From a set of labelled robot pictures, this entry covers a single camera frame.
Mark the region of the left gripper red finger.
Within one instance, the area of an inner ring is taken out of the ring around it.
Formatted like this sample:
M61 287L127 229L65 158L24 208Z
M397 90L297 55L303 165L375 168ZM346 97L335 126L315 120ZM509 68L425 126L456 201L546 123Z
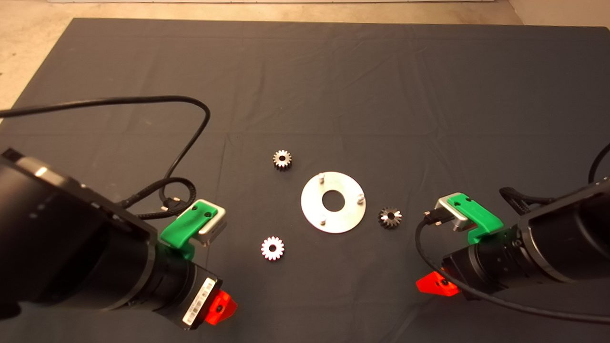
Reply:
M233 316L237 307L237 303L229 293L218 291L208 308L208 312L205 315L205 321L210 325L218 325L220 322Z

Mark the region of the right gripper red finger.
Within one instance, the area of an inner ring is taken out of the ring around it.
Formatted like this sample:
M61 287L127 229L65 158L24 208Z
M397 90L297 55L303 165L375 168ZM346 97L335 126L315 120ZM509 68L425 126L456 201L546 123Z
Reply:
M416 287L421 293L453 297L460 293L459 288L449 282L444 276L433 271L416 281Z

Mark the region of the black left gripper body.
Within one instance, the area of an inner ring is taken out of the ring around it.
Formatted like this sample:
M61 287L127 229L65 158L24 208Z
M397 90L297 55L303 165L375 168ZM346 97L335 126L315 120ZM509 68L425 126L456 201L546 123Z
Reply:
M222 284L218 275L196 263L170 256L161 283L155 289L155 299L160 302L155 314L183 330L196 330L203 324Z

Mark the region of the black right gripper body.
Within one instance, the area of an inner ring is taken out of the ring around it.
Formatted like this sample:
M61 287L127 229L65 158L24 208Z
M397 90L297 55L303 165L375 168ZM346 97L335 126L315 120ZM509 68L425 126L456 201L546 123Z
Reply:
M528 259L516 229L501 230L447 254L442 267L449 275L487 294L529 286Z

